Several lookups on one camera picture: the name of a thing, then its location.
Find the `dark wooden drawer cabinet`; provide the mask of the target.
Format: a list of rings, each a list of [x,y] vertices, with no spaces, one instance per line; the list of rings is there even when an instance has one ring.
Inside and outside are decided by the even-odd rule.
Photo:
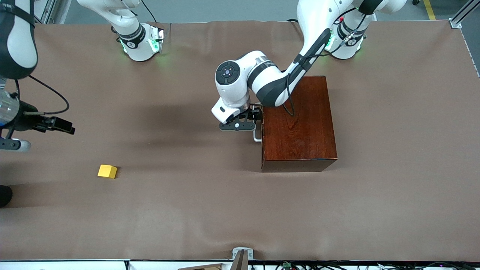
[[[323,171],[338,159],[326,77],[303,77],[291,97],[293,116],[262,110],[263,173]]]

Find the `yellow cube block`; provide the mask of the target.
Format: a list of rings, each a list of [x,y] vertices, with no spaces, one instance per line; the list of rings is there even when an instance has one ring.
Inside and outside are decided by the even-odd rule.
[[[112,165],[101,164],[97,176],[106,179],[115,179],[118,172],[118,168]]]

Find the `flat cardboard piece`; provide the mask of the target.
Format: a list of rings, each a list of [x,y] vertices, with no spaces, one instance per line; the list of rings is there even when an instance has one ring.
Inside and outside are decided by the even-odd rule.
[[[178,270],[223,270],[223,264],[193,265],[190,267],[178,268]]]

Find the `black rounded object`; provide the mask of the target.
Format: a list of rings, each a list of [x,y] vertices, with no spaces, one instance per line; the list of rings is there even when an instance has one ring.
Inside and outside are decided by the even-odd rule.
[[[9,186],[0,185],[0,208],[5,207],[12,200],[13,191]]]

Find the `light wooden drawer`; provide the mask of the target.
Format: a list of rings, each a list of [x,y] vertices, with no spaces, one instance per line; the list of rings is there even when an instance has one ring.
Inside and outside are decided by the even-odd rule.
[[[262,109],[262,106],[261,106],[260,103],[254,103],[254,104],[252,104],[252,109],[253,110]],[[262,139],[260,137],[257,137],[257,130],[258,130],[258,125],[257,125],[257,121],[256,121],[255,122],[255,129],[253,130],[253,140],[256,143],[262,143]]]

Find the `grey-brown wedge board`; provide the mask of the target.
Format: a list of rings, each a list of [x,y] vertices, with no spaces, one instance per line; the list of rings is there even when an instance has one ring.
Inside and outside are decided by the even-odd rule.
[[[248,270],[249,260],[244,251],[238,253],[229,270]]]

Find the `brown table mat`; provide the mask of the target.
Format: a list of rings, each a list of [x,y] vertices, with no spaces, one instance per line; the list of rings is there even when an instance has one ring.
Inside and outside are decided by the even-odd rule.
[[[110,27],[35,29],[33,75],[63,94],[74,135],[14,133],[0,152],[0,260],[480,261],[480,79],[447,21],[374,21],[326,76],[338,160],[262,173],[251,133],[221,132],[215,70],[263,51],[286,68],[290,22],[173,24],[166,53],[138,63]],[[118,168],[98,177],[101,164]]]

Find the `aluminium frame post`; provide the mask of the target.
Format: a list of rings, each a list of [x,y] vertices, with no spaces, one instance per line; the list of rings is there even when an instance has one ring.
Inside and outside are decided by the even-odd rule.
[[[461,29],[461,22],[480,6],[480,0],[467,0],[467,2],[449,18],[452,29]]]

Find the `small metal clamp bracket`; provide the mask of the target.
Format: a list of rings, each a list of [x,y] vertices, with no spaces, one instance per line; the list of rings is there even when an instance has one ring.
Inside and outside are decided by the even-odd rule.
[[[232,260],[235,260],[235,257],[238,253],[244,251],[244,255],[247,257],[248,260],[255,260],[254,258],[254,250],[249,247],[235,247],[232,250]]]

